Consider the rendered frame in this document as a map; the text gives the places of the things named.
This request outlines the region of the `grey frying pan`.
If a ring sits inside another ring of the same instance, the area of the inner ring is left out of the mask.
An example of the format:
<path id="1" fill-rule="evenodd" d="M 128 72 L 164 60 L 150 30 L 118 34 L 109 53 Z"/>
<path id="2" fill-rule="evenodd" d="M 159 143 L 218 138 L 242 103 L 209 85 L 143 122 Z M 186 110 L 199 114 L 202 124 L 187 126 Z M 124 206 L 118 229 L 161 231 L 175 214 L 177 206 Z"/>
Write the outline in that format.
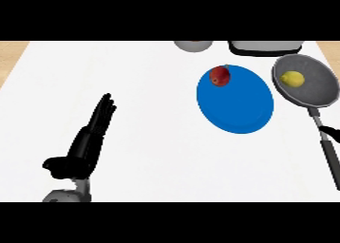
<path id="1" fill-rule="evenodd" d="M 289 87 L 280 82 L 279 77 L 286 71 L 296 71 L 302 75 L 304 83 L 299 87 Z M 319 109 L 330 106 L 340 98 L 338 79 L 330 69 L 310 56 L 288 54 L 274 61 L 270 76 L 282 97 L 307 109 L 308 116 L 313 118 L 316 126 L 320 127 L 323 124 Z M 335 188 L 340 191 L 340 160 L 324 132 L 320 133 L 320 145 Z"/>

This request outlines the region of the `grey round bowl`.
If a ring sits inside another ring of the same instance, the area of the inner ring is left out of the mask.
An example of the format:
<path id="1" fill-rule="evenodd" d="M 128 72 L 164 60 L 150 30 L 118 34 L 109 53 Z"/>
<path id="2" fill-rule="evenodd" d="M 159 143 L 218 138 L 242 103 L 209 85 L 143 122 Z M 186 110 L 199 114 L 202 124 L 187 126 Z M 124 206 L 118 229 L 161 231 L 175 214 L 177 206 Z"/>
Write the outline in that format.
<path id="1" fill-rule="evenodd" d="M 206 50 L 212 41 L 175 41 L 174 44 L 183 51 L 195 53 Z"/>

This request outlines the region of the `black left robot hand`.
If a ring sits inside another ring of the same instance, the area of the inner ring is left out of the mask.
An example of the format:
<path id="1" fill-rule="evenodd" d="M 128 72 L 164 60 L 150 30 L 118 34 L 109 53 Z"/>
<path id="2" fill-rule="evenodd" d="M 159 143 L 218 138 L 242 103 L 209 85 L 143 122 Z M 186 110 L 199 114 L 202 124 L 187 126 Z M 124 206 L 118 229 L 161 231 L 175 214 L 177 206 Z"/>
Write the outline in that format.
<path id="1" fill-rule="evenodd" d="M 106 93 L 100 97 L 88 123 L 74 137 L 68 154 L 43 162 L 43 169 L 50 172 L 53 178 L 85 179 L 91 175 L 115 109 L 111 94 Z"/>

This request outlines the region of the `blue plate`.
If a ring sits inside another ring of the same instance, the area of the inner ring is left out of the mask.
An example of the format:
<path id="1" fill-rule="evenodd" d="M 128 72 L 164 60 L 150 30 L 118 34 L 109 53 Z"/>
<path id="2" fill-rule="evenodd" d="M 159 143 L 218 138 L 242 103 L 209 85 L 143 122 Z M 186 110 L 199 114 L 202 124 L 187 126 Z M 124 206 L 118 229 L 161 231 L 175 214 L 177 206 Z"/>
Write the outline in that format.
<path id="1" fill-rule="evenodd" d="M 226 132 L 249 134 L 268 123 L 273 97 L 260 76 L 237 65 L 229 66 L 230 82 L 215 86 L 209 71 L 196 85 L 196 102 L 211 124 Z"/>

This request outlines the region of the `red apple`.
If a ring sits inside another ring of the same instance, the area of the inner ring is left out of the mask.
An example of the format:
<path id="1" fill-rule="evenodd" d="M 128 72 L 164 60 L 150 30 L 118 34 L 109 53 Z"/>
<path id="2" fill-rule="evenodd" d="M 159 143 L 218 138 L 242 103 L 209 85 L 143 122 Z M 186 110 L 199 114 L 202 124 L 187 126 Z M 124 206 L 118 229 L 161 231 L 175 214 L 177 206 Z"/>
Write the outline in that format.
<path id="1" fill-rule="evenodd" d="M 220 65 L 211 69 L 209 80 L 215 86 L 224 86 L 230 82 L 229 66 Z"/>

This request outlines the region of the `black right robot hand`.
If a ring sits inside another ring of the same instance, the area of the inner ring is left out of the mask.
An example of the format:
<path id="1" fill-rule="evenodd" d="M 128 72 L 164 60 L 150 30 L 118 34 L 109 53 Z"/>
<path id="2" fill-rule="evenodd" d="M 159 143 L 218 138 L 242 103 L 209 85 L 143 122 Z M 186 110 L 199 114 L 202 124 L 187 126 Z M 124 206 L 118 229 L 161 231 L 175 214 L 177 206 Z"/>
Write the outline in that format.
<path id="1" fill-rule="evenodd" d="M 329 126 L 320 126 L 319 130 L 322 132 L 324 132 L 333 138 L 333 140 L 340 143 L 340 129 L 335 129 Z"/>

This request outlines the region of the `yellow lemon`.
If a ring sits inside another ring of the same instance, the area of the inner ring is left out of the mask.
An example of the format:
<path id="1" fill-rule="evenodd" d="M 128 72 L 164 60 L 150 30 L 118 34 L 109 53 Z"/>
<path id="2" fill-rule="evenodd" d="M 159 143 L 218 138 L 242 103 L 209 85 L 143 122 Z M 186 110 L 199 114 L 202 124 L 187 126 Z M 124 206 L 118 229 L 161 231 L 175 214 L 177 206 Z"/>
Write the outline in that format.
<path id="1" fill-rule="evenodd" d="M 304 76 L 299 72 L 291 70 L 280 75 L 279 81 L 288 87 L 299 87 L 304 84 Z"/>

